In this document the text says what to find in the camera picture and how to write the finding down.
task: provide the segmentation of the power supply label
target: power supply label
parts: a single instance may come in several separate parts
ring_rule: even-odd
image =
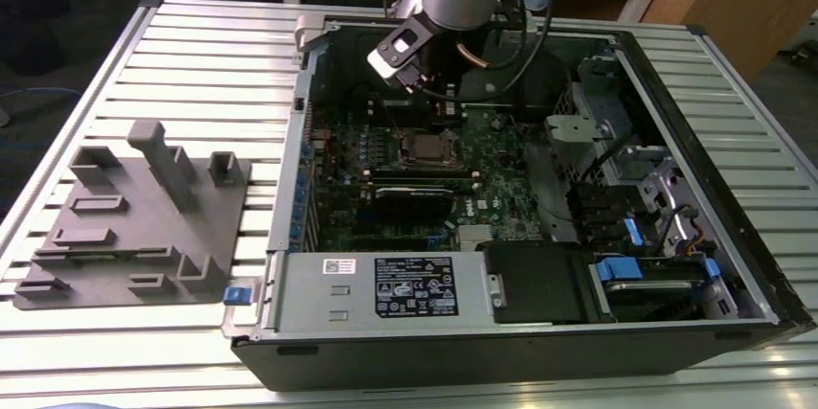
[[[375,296],[380,318],[458,315],[451,258],[375,259]]]

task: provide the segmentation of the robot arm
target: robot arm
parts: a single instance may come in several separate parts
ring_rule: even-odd
[[[423,86],[434,61],[455,50],[451,38],[486,25],[496,4],[498,0],[422,0],[423,11],[408,17],[367,57],[379,75],[410,92]]]

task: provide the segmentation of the floor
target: floor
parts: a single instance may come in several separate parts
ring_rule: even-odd
[[[307,0],[316,4],[379,7],[382,0]],[[0,91],[27,87],[67,87],[81,91],[139,0],[71,0],[72,12],[52,20],[67,65],[37,78],[21,78],[0,64]],[[762,101],[814,163],[818,162],[818,75],[793,67],[779,57],[753,83]],[[0,218],[11,208],[48,145],[71,113],[76,98],[52,93],[20,94],[0,100],[12,122],[0,128]]]

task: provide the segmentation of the aluminum extrusion table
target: aluminum extrusion table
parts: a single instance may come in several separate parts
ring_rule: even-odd
[[[192,157],[232,150],[252,159],[231,273],[262,274],[298,69],[295,19],[304,11],[379,15],[368,9],[200,0],[148,4],[136,11],[0,227],[0,406],[79,401],[119,407],[814,405],[818,331],[666,376],[278,394],[229,351],[220,304],[16,310],[16,282],[75,180],[65,168],[72,154],[77,146],[105,145],[117,155],[136,156],[125,135],[141,118],[164,121],[168,143],[183,145]],[[558,23],[628,29],[638,37],[781,268],[818,312],[818,173],[710,39],[677,26]],[[237,311],[237,322],[252,323],[253,315],[252,308]]]

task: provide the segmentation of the metal slat surface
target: metal slat surface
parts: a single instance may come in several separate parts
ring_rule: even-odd
[[[115,152],[136,155],[124,142],[125,128],[131,120],[159,118],[167,120],[173,144],[184,146],[192,157],[191,152],[235,148],[239,156],[255,160],[233,276],[263,271],[280,173],[279,141],[298,70],[291,62],[291,41],[283,37],[306,11],[379,16],[378,10],[366,9],[165,0],[136,52],[124,57],[127,68],[112,76],[108,91],[95,103],[96,120],[85,127],[84,135],[96,139],[85,139],[83,144],[109,145]],[[718,61],[685,27],[579,20],[558,20],[556,24],[632,32],[737,198],[762,228],[782,270],[809,308],[817,310],[815,183],[741,88],[721,77]],[[195,70],[216,73],[187,72]],[[32,226],[3,256],[13,259],[15,266],[0,283],[0,296],[13,294],[15,281],[25,274],[31,255],[44,242],[43,232],[56,217],[53,207],[71,190],[71,172],[53,174],[63,182],[41,192],[48,209],[31,211],[36,215]],[[611,409],[710,407],[723,401],[739,407],[802,409],[818,400],[818,331],[762,351],[727,353],[669,376],[438,387],[398,393],[279,394],[263,389],[229,352],[219,331],[224,312],[220,304],[25,312],[11,302],[0,302],[0,405],[312,403],[311,407],[358,408],[392,404],[426,407],[443,401],[446,407],[546,409],[559,402],[560,407],[603,404]],[[240,308],[235,317],[241,324],[252,323],[255,309]]]

